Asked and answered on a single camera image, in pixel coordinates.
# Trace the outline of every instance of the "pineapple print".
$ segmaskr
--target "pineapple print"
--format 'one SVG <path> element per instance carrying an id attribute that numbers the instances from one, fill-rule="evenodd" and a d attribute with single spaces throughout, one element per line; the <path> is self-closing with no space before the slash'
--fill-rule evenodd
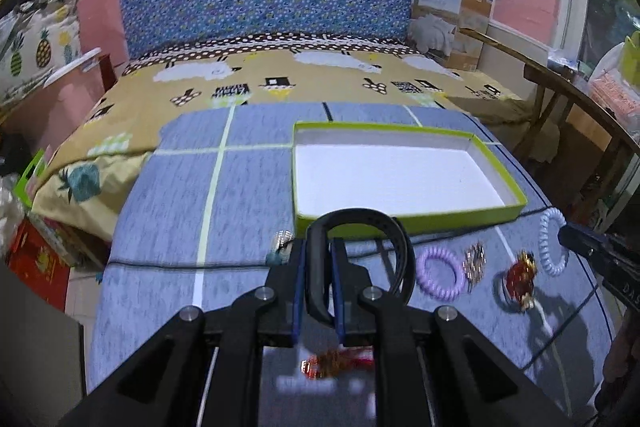
<path id="1" fill-rule="evenodd" d="M 40 34 L 40 42 L 36 49 L 36 64 L 39 68 L 44 68 L 51 61 L 51 42 L 49 42 L 49 32 L 43 30 Z"/>
<path id="2" fill-rule="evenodd" d="M 68 202 L 74 198 L 78 203 L 100 195 L 100 171 L 92 163 L 82 164 L 71 172 L 65 169 L 58 173 L 62 185 L 58 190 L 66 190 Z"/>
<path id="3" fill-rule="evenodd" d="M 65 54 L 65 64 L 68 64 L 74 59 L 74 54 L 71 51 L 71 36 L 67 32 L 60 33 L 60 46 L 64 49 Z"/>
<path id="4" fill-rule="evenodd" d="M 62 22 L 67 15 L 69 15 L 69 8 L 66 6 L 58 9 L 55 13 L 56 22 Z"/>
<path id="5" fill-rule="evenodd" d="M 13 76 L 18 76 L 22 71 L 22 55 L 20 55 L 20 50 L 22 49 L 23 43 L 24 35 L 22 33 L 18 33 L 14 37 L 14 42 L 11 44 L 11 51 L 14 52 L 11 56 L 11 74 Z"/>

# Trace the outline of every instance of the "pink wall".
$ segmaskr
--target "pink wall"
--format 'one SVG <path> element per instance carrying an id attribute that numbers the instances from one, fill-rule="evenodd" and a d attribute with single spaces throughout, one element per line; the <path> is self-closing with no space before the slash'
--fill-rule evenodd
<path id="1" fill-rule="evenodd" d="M 549 44 L 557 10 L 558 0 L 495 0 L 494 19 Z M 80 0 L 78 15 L 83 52 L 100 47 L 114 66 L 129 60 L 120 0 Z"/>
<path id="2" fill-rule="evenodd" d="M 495 0 L 494 19 L 549 44 L 557 11 L 558 0 Z"/>
<path id="3" fill-rule="evenodd" d="M 111 55 L 111 64 L 114 66 L 129 60 L 120 0 L 80 0 L 78 18 L 84 53 L 99 47 Z"/>

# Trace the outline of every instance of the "jewelry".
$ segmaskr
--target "jewelry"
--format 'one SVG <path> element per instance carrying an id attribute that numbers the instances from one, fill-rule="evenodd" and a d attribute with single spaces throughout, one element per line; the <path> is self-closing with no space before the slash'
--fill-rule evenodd
<path id="1" fill-rule="evenodd" d="M 274 235 L 271 241 L 271 250 L 265 258 L 265 264 L 268 266 L 287 264 L 291 255 L 293 239 L 293 234 L 289 230 L 280 230 Z"/>
<path id="2" fill-rule="evenodd" d="M 557 208 L 548 208 L 540 217 L 540 241 L 538 248 L 540 249 L 540 263 L 544 271 L 551 277 L 558 277 L 566 268 L 569 262 L 569 251 L 560 246 L 560 262 L 555 264 L 549 256 L 549 220 L 554 220 L 559 227 L 566 225 L 566 220 L 562 212 Z"/>
<path id="3" fill-rule="evenodd" d="M 336 377 L 348 369 L 373 369 L 371 347 L 345 347 L 329 349 L 313 355 L 300 364 L 300 371 L 310 380 Z"/>
<path id="4" fill-rule="evenodd" d="M 521 312 L 533 308 L 533 279 L 538 273 L 532 252 L 522 250 L 502 280 L 502 291 L 507 301 L 517 305 Z"/>
<path id="5" fill-rule="evenodd" d="M 484 247 L 482 243 L 476 243 L 465 252 L 465 260 L 462 267 L 465 271 L 466 280 L 469 282 L 469 293 L 484 277 L 484 265 L 486 257 L 484 256 Z"/>
<path id="6" fill-rule="evenodd" d="M 443 288 L 429 275 L 426 263 L 430 259 L 439 259 L 448 264 L 456 276 L 456 283 L 451 288 Z M 465 272 L 459 258 L 450 250 L 441 247 L 427 247 L 422 250 L 415 262 L 416 277 L 422 290 L 442 301 L 452 301 L 465 287 Z"/>

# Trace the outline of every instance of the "red box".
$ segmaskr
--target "red box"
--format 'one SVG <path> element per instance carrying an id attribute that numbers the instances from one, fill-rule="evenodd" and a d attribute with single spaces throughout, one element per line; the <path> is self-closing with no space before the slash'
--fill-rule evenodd
<path id="1" fill-rule="evenodd" d="M 65 311 L 70 268 L 28 219 L 23 220 L 7 256 L 9 269 L 54 308 Z"/>

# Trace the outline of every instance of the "purple spiral hair tie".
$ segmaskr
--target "purple spiral hair tie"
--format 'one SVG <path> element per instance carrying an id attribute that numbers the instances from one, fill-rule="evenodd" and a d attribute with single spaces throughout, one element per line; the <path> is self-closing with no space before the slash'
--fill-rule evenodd
<path id="1" fill-rule="evenodd" d="M 443 288 L 435 282 L 429 275 L 427 270 L 427 261 L 430 259 L 439 259 L 448 264 L 456 274 L 456 283 L 452 288 Z M 465 273 L 462 267 L 462 261 L 457 258 L 452 251 L 442 247 L 424 248 L 415 263 L 415 274 L 418 284 L 425 293 L 440 299 L 442 301 L 452 301 L 462 293 L 465 288 Z"/>

